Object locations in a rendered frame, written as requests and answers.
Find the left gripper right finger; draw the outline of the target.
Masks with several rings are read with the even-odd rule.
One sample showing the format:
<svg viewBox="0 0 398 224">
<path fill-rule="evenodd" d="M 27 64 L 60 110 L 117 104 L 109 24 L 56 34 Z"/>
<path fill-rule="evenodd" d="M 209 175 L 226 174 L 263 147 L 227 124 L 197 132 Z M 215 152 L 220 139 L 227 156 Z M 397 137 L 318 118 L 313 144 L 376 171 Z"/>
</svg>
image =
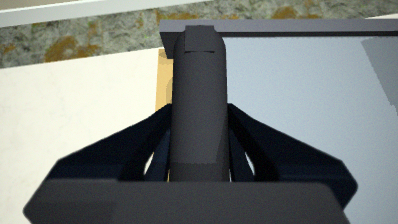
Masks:
<svg viewBox="0 0 398 224">
<path fill-rule="evenodd" d="M 231 182 L 322 183 L 330 187 L 342 210 L 358 190 L 342 160 L 255 120 L 232 103 L 228 132 Z"/>
</svg>

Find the grey box with black handles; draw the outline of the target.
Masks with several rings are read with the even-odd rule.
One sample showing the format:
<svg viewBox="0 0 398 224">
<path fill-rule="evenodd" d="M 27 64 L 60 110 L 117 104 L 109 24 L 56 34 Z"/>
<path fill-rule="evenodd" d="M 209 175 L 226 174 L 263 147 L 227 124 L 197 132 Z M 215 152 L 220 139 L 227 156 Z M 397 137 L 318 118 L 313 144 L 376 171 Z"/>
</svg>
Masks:
<svg viewBox="0 0 398 224">
<path fill-rule="evenodd" d="M 350 224 L 398 224 L 398 36 L 221 37 L 173 50 L 169 182 L 231 182 L 228 103 L 344 162 Z"/>
</svg>

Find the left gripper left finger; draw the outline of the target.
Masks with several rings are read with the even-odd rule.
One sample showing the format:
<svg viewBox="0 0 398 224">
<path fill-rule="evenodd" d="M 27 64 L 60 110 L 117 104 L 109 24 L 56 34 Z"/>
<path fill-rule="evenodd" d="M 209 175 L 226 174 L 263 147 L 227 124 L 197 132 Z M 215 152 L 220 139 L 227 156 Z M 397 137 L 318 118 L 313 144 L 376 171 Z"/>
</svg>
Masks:
<svg viewBox="0 0 398 224">
<path fill-rule="evenodd" d="M 144 120 L 58 159 L 43 181 L 117 179 L 119 182 L 167 182 L 171 111 L 172 103 L 168 103 Z"/>
</svg>

